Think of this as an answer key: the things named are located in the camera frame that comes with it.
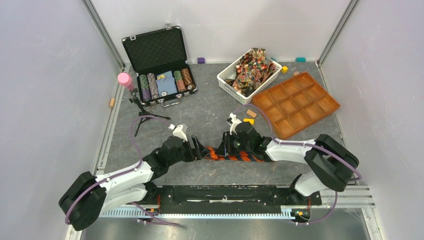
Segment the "orange navy striped tie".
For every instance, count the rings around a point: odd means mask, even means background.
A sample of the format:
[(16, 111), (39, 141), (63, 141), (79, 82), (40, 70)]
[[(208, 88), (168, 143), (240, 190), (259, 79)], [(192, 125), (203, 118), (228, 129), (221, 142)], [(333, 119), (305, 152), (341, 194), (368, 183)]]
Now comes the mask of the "orange navy striped tie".
[(209, 150), (209, 154), (205, 156), (206, 159), (214, 160), (214, 161), (242, 161), (242, 162), (265, 162), (262, 159), (256, 158), (251, 153), (247, 153), (245, 151), (241, 151), (236, 155), (219, 155), (218, 150), (216, 148), (207, 146), (207, 150)]

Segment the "white plastic basket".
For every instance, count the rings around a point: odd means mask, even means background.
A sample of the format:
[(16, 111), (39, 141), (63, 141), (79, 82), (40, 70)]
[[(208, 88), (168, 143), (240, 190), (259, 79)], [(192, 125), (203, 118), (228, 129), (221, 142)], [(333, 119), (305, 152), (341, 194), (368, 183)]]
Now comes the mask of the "white plastic basket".
[(248, 104), (281, 69), (279, 63), (267, 58), (266, 49), (253, 47), (217, 75), (218, 85), (241, 104)]

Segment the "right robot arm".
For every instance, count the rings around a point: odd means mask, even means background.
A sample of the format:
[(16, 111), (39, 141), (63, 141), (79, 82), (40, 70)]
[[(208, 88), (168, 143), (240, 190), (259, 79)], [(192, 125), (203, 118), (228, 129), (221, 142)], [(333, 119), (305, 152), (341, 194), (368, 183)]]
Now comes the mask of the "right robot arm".
[(260, 135), (249, 122), (242, 122), (224, 132), (217, 155), (240, 156), (247, 153), (257, 161), (296, 162), (310, 172), (301, 174), (291, 184), (289, 199), (302, 204), (315, 192), (330, 189), (343, 192), (350, 181), (360, 177), (359, 159), (327, 134), (316, 139), (288, 141)]

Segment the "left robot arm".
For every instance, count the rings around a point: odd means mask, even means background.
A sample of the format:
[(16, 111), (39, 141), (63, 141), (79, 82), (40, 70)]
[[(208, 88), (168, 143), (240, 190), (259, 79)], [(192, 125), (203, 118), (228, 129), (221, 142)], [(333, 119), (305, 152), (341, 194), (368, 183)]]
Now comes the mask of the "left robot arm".
[(113, 208), (131, 202), (153, 203), (157, 198), (153, 180), (163, 176), (178, 162), (202, 160), (210, 154), (196, 136), (187, 141), (170, 136), (133, 165), (103, 175), (81, 173), (60, 198), (65, 224), (81, 231)]

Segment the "patterned colourful ties pile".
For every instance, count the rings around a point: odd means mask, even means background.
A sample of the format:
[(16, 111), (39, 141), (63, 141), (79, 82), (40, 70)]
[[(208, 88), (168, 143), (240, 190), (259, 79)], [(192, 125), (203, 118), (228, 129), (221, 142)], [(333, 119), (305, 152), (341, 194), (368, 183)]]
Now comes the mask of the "patterned colourful ties pile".
[(253, 47), (235, 65), (235, 78), (224, 81), (245, 97), (250, 96), (276, 72), (276, 65), (266, 61), (266, 49)]

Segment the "yellow block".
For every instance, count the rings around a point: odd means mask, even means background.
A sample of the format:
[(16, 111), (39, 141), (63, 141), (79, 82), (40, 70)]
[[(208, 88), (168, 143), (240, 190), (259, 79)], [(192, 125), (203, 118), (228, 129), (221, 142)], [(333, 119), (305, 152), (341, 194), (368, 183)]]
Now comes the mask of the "yellow block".
[(255, 120), (252, 118), (244, 118), (243, 122), (250, 123), (251, 125), (255, 124)]

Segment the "brown wooden block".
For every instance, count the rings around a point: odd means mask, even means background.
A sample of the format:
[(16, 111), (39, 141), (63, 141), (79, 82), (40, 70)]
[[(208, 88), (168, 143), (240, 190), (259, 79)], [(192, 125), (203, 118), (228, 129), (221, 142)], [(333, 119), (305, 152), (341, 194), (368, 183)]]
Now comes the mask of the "brown wooden block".
[(258, 115), (257, 113), (255, 113), (254, 111), (252, 111), (252, 110), (250, 110), (250, 109), (249, 109), (249, 110), (247, 110), (247, 111), (246, 111), (246, 113), (247, 113), (250, 117), (252, 117), (253, 119), (254, 119), (254, 118), (256, 118), (256, 117), (257, 117), (257, 115)]

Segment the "wooden compartment tray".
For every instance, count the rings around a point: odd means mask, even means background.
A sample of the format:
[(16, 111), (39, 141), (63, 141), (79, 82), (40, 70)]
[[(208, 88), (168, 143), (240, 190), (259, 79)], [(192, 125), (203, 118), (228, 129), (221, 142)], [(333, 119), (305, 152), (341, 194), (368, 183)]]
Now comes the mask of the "wooden compartment tray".
[(308, 72), (262, 91), (251, 102), (265, 113), (275, 134), (283, 140), (326, 118), (341, 106)]

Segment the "small yellow cube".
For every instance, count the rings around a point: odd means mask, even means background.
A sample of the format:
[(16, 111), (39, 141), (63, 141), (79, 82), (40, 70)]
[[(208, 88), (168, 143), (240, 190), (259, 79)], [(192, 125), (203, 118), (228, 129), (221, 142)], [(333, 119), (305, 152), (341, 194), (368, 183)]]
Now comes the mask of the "small yellow cube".
[(281, 68), (281, 72), (284, 73), (284, 74), (287, 73), (288, 70), (289, 70), (289, 68), (287, 66), (282, 66), (282, 68)]

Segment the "purple block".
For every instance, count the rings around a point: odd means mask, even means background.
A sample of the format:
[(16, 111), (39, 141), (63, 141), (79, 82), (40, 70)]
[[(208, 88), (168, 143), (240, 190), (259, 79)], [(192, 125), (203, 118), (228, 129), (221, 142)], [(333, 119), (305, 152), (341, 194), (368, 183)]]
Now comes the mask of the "purple block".
[(198, 64), (205, 64), (206, 63), (206, 59), (204, 57), (198, 57), (197, 58), (197, 63)]

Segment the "teal block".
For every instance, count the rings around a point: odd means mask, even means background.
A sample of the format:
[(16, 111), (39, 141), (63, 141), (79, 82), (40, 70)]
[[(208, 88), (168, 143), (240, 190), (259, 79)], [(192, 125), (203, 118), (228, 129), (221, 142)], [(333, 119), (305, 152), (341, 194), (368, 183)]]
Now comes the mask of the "teal block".
[(306, 62), (307, 60), (306, 60), (306, 58), (305, 57), (296, 57), (295, 58), (295, 62), (297, 62), (297, 63), (304, 63), (304, 62)]

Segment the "cork piece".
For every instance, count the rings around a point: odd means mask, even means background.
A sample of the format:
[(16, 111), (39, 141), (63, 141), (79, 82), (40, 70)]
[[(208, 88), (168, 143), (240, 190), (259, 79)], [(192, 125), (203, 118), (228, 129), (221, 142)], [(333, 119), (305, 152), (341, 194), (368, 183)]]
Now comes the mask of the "cork piece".
[(108, 106), (112, 109), (112, 108), (115, 107), (115, 104), (116, 104), (116, 99), (115, 98), (111, 98), (110, 101), (109, 101), (109, 105)]

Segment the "black poker chip case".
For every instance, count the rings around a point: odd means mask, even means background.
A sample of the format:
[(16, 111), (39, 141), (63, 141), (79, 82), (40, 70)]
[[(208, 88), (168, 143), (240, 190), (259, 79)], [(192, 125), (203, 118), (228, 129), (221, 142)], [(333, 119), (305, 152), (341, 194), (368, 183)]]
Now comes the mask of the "black poker chip case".
[(122, 45), (136, 73), (140, 102), (161, 104), (194, 94), (194, 81), (180, 26), (172, 26), (122, 39)]

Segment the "pink microphone on tripod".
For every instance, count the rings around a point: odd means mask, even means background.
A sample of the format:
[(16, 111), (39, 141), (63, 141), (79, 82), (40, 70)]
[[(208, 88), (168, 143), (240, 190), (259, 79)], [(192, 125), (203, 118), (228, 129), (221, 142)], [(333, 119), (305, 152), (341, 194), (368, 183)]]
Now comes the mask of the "pink microphone on tripod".
[(146, 111), (146, 110), (144, 109), (142, 102), (140, 101), (140, 99), (139, 99), (139, 98), (138, 98), (138, 96), (137, 96), (137, 94), (138, 94), (138, 89), (137, 89), (137, 88), (135, 87), (135, 85), (133, 84), (132, 77), (131, 77), (128, 73), (126, 73), (126, 72), (121, 72), (121, 73), (117, 76), (117, 80), (118, 80), (118, 83), (119, 83), (122, 87), (126, 88), (126, 89), (130, 92), (130, 94), (131, 94), (131, 98), (129, 98), (129, 101), (130, 101), (131, 103), (135, 103), (135, 104), (138, 106), (138, 108), (140, 109), (140, 112), (138, 113), (138, 115), (139, 115), (140, 117), (142, 117), (142, 118), (140, 119), (140, 121), (139, 121), (139, 123), (138, 123), (138, 126), (137, 126), (137, 129), (136, 129), (136, 131), (135, 131), (135, 134), (134, 134), (134, 136), (135, 136), (135, 137), (137, 136), (137, 134), (138, 134), (138, 132), (139, 132), (139, 129), (140, 129), (141, 124), (150, 120), (150, 118), (149, 118), (149, 117), (145, 117), (145, 116), (147, 116), (147, 115), (151, 115), (151, 116), (154, 116), (154, 117), (157, 117), (157, 118), (162, 118), (162, 119), (165, 119), (165, 120), (170, 120), (170, 119), (171, 119), (171, 118), (170, 118), (170, 117), (168, 117), (168, 116), (162, 116), (162, 115), (157, 115), (157, 114), (151, 114), (150, 112), (148, 112), (148, 111)]

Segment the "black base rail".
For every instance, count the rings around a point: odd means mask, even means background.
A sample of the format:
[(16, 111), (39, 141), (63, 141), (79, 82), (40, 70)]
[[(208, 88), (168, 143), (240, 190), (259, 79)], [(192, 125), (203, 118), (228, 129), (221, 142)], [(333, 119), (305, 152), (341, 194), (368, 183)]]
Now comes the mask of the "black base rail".
[(321, 194), (296, 193), (277, 185), (163, 185), (137, 202), (157, 206), (161, 214), (277, 214), (281, 207), (322, 205)]

